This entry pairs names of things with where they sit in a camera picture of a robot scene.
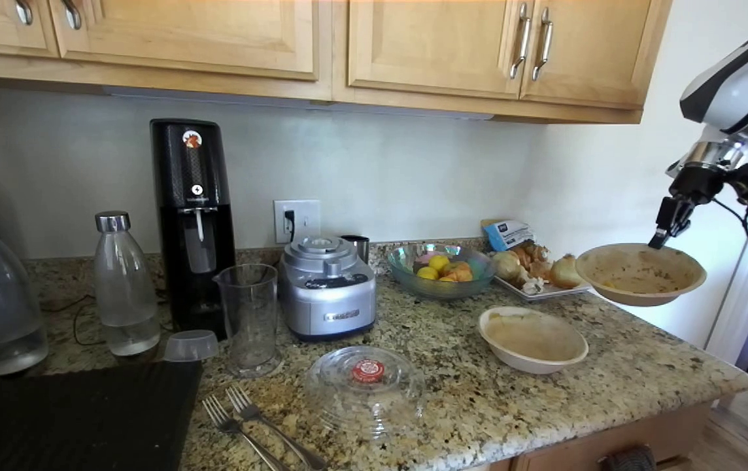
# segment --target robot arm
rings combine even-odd
[[[707,124],[705,137],[676,165],[669,197],[663,199],[656,234],[648,247],[663,250],[668,239],[692,226],[692,213],[712,203],[723,186],[733,186],[748,209],[748,42],[719,65],[702,74],[681,101],[684,115]]]

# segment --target wooden cabinet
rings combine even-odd
[[[699,404],[684,412],[631,422],[590,437],[559,442],[510,460],[510,471],[603,471],[604,460],[616,454],[646,447],[655,464],[689,456],[709,424],[712,404]]]
[[[0,0],[0,80],[324,103],[328,10],[324,0]]]
[[[57,56],[48,4],[0,0],[0,56]]]
[[[349,8],[349,86],[635,110],[669,5],[367,0]]]
[[[0,80],[641,119],[669,0],[0,0]]]
[[[61,57],[240,77],[316,77],[315,0],[52,0]]]

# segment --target cabinet door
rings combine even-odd
[[[240,77],[316,77],[316,0],[52,0],[61,56]]]
[[[516,0],[352,0],[349,86],[516,101]]]
[[[57,56],[52,22],[44,4],[0,0],[0,56]]]
[[[524,101],[641,107],[665,17],[656,0],[537,0]]]

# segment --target lemon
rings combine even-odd
[[[440,273],[443,267],[448,267],[451,264],[451,258],[448,255],[434,255],[434,258],[430,258],[430,264],[427,267],[431,267],[434,273]]]
[[[420,276],[421,281],[437,281],[437,271],[434,271],[434,267],[421,267],[417,276]]]

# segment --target wall outlet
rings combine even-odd
[[[274,242],[291,243],[297,239],[321,234],[321,203],[320,199],[277,199],[272,203]]]

